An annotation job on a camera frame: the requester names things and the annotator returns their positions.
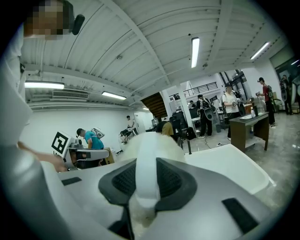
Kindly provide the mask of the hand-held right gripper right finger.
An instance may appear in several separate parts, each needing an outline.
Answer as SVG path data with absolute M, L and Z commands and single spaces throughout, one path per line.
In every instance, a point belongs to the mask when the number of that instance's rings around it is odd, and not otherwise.
M 143 240 L 250 240 L 271 210 L 229 178 L 157 159 L 161 199 Z

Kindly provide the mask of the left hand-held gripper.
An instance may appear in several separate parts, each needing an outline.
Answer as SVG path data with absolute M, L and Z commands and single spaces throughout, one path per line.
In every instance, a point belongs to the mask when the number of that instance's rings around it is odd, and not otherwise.
M 60 156 L 68 169 L 93 168 L 108 165 L 108 150 L 83 149 L 82 141 L 68 134 L 58 131 L 51 145 L 53 153 Z M 72 160 L 71 152 L 76 152 L 76 159 Z

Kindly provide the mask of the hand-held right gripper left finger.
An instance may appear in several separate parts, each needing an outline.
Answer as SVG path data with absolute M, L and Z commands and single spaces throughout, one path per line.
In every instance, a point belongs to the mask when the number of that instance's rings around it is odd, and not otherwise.
M 129 201 L 135 191 L 135 159 L 60 173 L 76 204 L 74 240 L 133 240 Z

